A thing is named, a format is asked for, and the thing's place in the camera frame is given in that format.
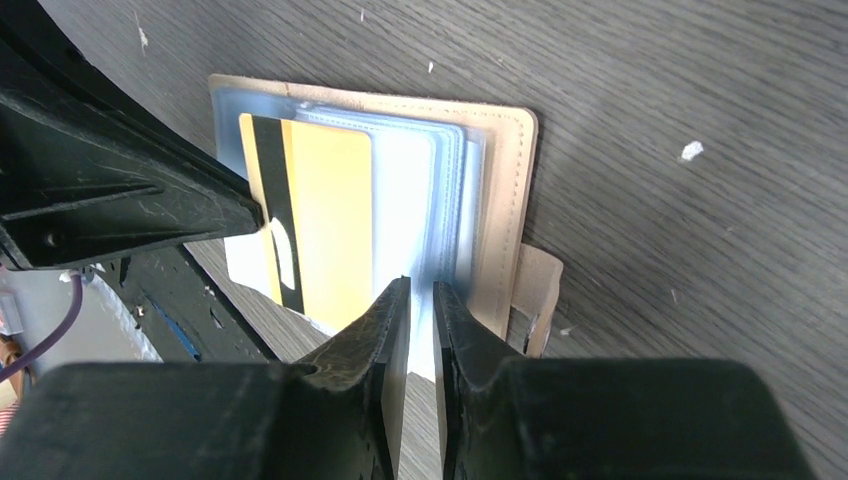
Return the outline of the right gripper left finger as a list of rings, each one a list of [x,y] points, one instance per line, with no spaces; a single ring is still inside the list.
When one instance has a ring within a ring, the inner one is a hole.
[[[5,479],[393,479],[410,281],[292,364],[81,363],[1,439]]]

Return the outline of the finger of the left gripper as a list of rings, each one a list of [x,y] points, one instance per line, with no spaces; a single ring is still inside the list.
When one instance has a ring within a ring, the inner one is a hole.
[[[256,231],[246,182],[92,66],[36,1],[1,5],[1,263],[84,266]]]

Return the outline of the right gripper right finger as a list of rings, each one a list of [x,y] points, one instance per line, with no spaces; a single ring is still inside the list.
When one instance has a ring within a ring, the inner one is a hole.
[[[529,358],[433,287],[447,479],[811,479],[768,386],[719,359]]]

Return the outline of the yellow credit card black stripe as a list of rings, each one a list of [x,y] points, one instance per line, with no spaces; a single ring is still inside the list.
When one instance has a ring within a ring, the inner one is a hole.
[[[239,130],[263,218],[251,248],[260,290],[341,331],[374,299],[371,138],[246,113]]]

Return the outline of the beige leather card holder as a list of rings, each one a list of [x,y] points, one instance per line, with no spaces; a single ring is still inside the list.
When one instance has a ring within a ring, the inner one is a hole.
[[[393,279],[411,279],[410,373],[436,376],[437,281],[450,283],[498,337],[512,311],[525,315],[532,326],[525,352],[542,354],[563,264],[522,241],[538,129],[532,111],[222,74],[210,77],[209,88],[218,160],[248,183],[243,113],[369,135],[373,301]],[[259,230],[225,239],[227,269],[232,281],[270,299],[251,250]]]

